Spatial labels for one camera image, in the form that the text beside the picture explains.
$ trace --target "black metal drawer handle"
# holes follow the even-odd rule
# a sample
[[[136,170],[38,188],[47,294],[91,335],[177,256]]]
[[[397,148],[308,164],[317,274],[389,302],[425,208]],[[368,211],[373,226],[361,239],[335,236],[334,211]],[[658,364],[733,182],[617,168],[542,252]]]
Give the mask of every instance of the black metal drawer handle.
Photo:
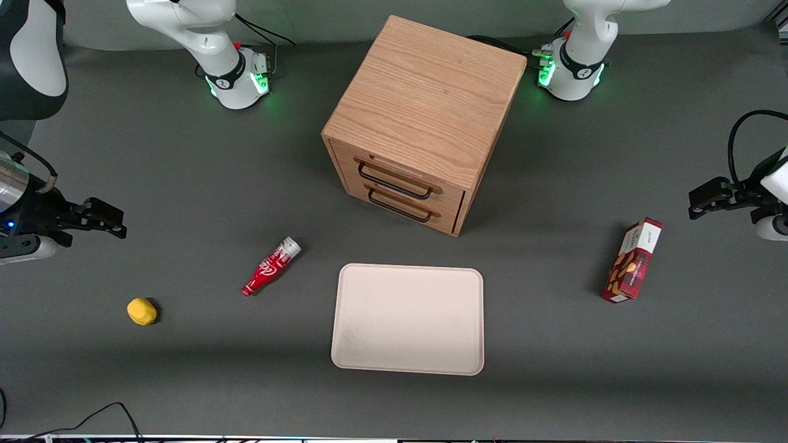
[[[366,163],[364,163],[364,162],[360,162],[359,163],[359,175],[361,177],[364,177],[364,178],[366,178],[369,181],[377,183],[380,186],[385,186],[386,188],[389,188],[389,189],[391,189],[393,191],[397,191],[400,194],[407,195],[408,197],[412,197],[412,198],[417,199],[417,200],[426,200],[426,199],[429,198],[429,195],[433,193],[433,188],[431,186],[429,188],[427,188],[427,192],[426,193],[424,193],[424,194],[417,194],[415,192],[408,191],[405,188],[401,188],[401,187],[397,186],[396,184],[389,183],[387,181],[383,181],[383,180],[381,180],[381,179],[379,179],[377,177],[372,177],[368,173],[364,172],[364,166],[366,166]]]
[[[405,212],[404,210],[401,210],[401,209],[400,209],[400,208],[398,208],[398,207],[393,207],[392,205],[390,205],[390,204],[388,204],[388,203],[383,203],[382,201],[380,201],[380,200],[378,200],[378,199],[375,199],[375,198],[372,196],[374,193],[375,193],[375,190],[374,190],[374,189],[372,189],[372,188],[370,188],[370,194],[367,196],[367,198],[369,198],[369,199],[370,199],[370,203],[374,203],[374,204],[378,205],[379,207],[384,207],[384,208],[386,208],[386,209],[388,209],[388,210],[390,210],[390,211],[396,212],[396,213],[397,213],[397,214],[399,214],[399,215],[402,215],[402,216],[404,216],[404,217],[408,217],[409,219],[413,220],[414,222],[419,222],[419,223],[427,223],[427,222],[429,222],[429,220],[430,220],[430,219],[432,218],[432,216],[433,216],[433,213],[432,213],[432,211],[430,211],[430,212],[427,212],[427,216],[426,216],[426,217],[424,217],[424,218],[421,218],[421,217],[416,217],[415,215],[413,215],[413,214],[410,214],[410,213],[408,213],[408,212]]]

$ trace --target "metal cylinder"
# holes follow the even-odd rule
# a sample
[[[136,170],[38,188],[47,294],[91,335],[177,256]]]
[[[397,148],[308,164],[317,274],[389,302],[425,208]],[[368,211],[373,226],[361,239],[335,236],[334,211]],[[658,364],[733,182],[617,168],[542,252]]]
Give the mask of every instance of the metal cylinder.
[[[22,198],[29,181],[30,173],[0,151],[0,214]]]

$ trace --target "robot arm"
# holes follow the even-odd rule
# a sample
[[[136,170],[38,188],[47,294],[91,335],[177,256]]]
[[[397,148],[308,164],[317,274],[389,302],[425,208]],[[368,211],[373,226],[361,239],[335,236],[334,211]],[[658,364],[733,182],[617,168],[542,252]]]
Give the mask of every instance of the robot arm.
[[[265,54],[236,47],[227,33],[195,32],[236,15],[236,0],[126,0],[134,20],[180,43],[202,66],[211,93],[229,109],[247,108],[269,90]]]
[[[0,0],[0,121],[55,115],[68,94],[61,0]],[[54,187],[57,173],[43,158],[0,132],[0,138],[50,170],[45,183],[22,166],[24,154],[0,151],[0,265],[43,259],[71,246],[67,229],[126,237],[123,211],[95,198],[70,203]]]
[[[189,28],[218,26],[232,20],[236,0],[128,0],[128,11],[146,28],[155,29],[180,43],[209,75],[230,72],[238,63],[238,51],[227,32],[194,32]]]
[[[743,181],[736,175],[733,143],[739,126],[753,115],[771,115],[788,120],[788,114],[754,110],[743,115],[730,131],[728,166],[731,179],[716,177],[689,193],[689,218],[697,220],[718,210],[755,208],[750,217],[756,233],[765,240],[788,241],[788,149],[775,152],[755,167]]]
[[[0,121],[42,120],[65,102],[62,0],[0,2]]]
[[[603,60],[615,38],[619,24],[613,14],[661,8],[671,0],[563,0],[574,14],[569,38],[559,37],[541,49],[547,51],[539,85],[555,97],[567,101],[585,98],[597,84]]]

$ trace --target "red box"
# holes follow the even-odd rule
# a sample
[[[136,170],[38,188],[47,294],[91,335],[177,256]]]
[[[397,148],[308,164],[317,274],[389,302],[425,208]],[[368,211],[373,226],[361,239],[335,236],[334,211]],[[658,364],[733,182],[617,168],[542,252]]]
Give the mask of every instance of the red box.
[[[661,232],[662,223],[652,218],[644,218],[626,230],[619,256],[608,275],[608,285],[602,292],[603,299],[621,303],[637,297]]]

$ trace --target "gray table surface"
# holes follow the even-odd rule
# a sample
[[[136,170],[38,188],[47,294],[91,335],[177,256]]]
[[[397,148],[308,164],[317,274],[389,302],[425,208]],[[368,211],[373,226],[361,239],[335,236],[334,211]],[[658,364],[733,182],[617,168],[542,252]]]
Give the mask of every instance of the gray table surface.
[[[120,400],[148,434],[785,440],[788,245],[757,238],[746,211],[686,215],[690,189],[727,175],[736,118],[785,110],[772,27],[624,36],[583,102],[529,70],[458,239],[343,192],[319,132],[368,47],[284,48],[271,96],[240,112],[184,50],[69,55],[68,102],[30,144],[70,199],[125,210],[128,239],[77,233],[52,259],[0,268],[5,432]],[[758,117],[739,137],[746,175],[788,125]],[[665,224],[649,275],[613,306],[598,294],[645,216]],[[285,236],[303,255],[241,296]],[[481,374],[334,367],[349,262],[478,269]],[[138,296],[159,300],[160,324],[129,321]],[[129,429],[108,411],[84,432]]]

